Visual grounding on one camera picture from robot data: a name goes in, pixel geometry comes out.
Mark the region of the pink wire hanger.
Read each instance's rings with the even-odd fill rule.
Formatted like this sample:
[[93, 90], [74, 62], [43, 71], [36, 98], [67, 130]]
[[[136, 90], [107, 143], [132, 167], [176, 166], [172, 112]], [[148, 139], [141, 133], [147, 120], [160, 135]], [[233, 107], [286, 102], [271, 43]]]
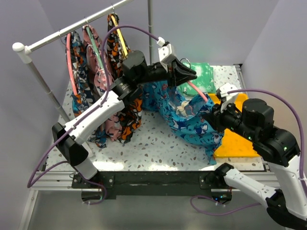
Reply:
[[[191, 71], [191, 63], [190, 63], [190, 61], [187, 58], [182, 58], [180, 60], [180, 62], [182, 62], [182, 60], [186, 60], [186, 62], [189, 64], [188, 69], [189, 69], [189, 71]], [[205, 102], [208, 102], [208, 98], [205, 96], [205, 94], [197, 86], [195, 86], [191, 81], [188, 81], [188, 85], [190, 87], [192, 87], [202, 97], [202, 99]]]

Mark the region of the blue shark print shorts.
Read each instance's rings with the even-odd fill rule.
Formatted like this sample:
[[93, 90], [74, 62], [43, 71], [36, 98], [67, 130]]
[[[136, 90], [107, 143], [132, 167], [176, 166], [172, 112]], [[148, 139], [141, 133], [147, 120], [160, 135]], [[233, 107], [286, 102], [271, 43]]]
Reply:
[[176, 87], [166, 81], [145, 83], [142, 86], [142, 107], [159, 112], [172, 132], [186, 142], [201, 146], [210, 164], [216, 164], [214, 152], [221, 146], [224, 132], [212, 128], [205, 116], [212, 111], [213, 101], [200, 95], [187, 99]]

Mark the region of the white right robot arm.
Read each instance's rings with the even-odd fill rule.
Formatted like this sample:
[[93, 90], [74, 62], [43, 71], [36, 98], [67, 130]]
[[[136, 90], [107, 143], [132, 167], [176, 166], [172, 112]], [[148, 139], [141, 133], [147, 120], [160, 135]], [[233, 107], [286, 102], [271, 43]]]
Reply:
[[274, 109], [261, 99], [248, 99], [242, 110], [235, 104], [215, 104], [204, 118], [218, 132], [225, 129], [252, 143], [268, 163], [280, 188], [264, 185], [223, 163], [205, 182], [219, 188], [234, 187], [258, 201], [279, 225], [293, 230], [307, 228], [307, 196], [299, 178], [301, 151], [294, 135], [274, 126]]

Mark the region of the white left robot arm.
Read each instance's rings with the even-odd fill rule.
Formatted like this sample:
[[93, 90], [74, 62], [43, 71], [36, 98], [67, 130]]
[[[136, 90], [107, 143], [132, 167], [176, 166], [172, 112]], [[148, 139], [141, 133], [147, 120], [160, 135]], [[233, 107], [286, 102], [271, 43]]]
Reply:
[[83, 176], [82, 182], [87, 187], [94, 188], [100, 181], [98, 169], [82, 146], [91, 133], [112, 115], [132, 104], [142, 92], [140, 84], [166, 81], [168, 87], [176, 87], [196, 78], [196, 72], [174, 55], [163, 53], [162, 56], [162, 62], [147, 65], [143, 52], [129, 52], [121, 64], [123, 75], [113, 82], [109, 92], [74, 120], [65, 125], [56, 123], [52, 127], [56, 147], [69, 165]]

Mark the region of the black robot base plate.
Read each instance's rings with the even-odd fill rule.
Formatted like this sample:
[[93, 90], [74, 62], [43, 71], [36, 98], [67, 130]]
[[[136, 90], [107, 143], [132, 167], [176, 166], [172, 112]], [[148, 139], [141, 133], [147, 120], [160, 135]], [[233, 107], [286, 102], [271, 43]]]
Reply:
[[118, 196], [216, 196], [230, 200], [231, 187], [213, 171], [100, 171], [92, 180], [72, 177], [72, 188], [81, 189], [83, 201]]

